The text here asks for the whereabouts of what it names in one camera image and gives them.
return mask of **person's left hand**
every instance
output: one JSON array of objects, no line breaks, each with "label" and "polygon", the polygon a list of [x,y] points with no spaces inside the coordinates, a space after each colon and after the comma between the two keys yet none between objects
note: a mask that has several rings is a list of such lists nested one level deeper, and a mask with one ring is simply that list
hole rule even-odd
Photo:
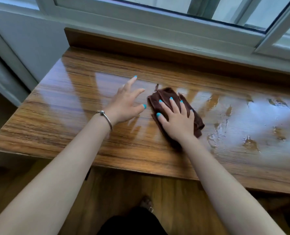
[{"label": "person's left hand", "polygon": [[131,78],[124,86],[120,87],[117,94],[104,109],[112,126],[130,120],[146,109],[146,105],[133,106],[136,97],[145,91],[145,89],[139,88],[131,92],[131,86],[136,79],[137,76]]}]

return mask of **hand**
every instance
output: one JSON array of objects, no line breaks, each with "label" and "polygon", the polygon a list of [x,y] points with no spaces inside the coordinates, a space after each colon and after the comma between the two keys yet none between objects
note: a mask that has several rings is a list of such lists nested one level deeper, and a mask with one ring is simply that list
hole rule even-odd
[{"label": "hand", "polygon": [[169,121],[161,113],[157,113],[158,120],[172,139],[181,143],[185,136],[194,135],[194,112],[192,110],[190,110],[190,116],[187,117],[187,111],[182,101],[180,101],[181,113],[172,98],[170,104],[173,112],[162,100],[159,100],[159,103],[168,115]]},{"label": "hand", "polygon": [[140,88],[131,92],[131,86],[136,79],[137,76],[131,78],[124,86],[120,87],[117,94],[104,109],[112,126],[130,120],[146,109],[146,105],[133,106],[134,100],[145,91],[145,89]]}]

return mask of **black pants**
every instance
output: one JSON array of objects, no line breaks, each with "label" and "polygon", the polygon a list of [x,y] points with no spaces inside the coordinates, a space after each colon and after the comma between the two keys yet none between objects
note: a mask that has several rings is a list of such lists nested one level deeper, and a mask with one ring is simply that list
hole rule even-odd
[{"label": "black pants", "polygon": [[97,235],[108,234],[167,235],[156,216],[143,207],[133,208],[126,217],[108,219]]}]

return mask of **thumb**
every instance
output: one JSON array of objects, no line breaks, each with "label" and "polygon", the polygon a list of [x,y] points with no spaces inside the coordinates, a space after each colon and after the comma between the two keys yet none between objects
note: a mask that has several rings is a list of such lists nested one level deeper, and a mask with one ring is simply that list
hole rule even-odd
[{"label": "thumb", "polygon": [[168,123],[168,121],[166,120],[166,118],[163,116],[162,113],[157,113],[156,116],[157,116],[157,118],[162,126],[164,126],[164,125],[166,125],[166,123]]},{"label": "thumb", "polygon": [[138,115],[138,114],[142,113],[145,109],[146,109],[146,105],[145,105],[145,104],[135,106],[135,107],[134,107],[134,113],[135,113],[136,115]]}]

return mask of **foot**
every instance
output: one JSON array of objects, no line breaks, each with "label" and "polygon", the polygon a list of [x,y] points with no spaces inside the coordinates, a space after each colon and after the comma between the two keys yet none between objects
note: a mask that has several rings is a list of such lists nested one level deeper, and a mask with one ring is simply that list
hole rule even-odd
[{"label": "foot", "polygon": [[140,207],[147,209],[151,213],[154,211],[152,200],[148,196],[143,197],[143,199],[140,202]]}]

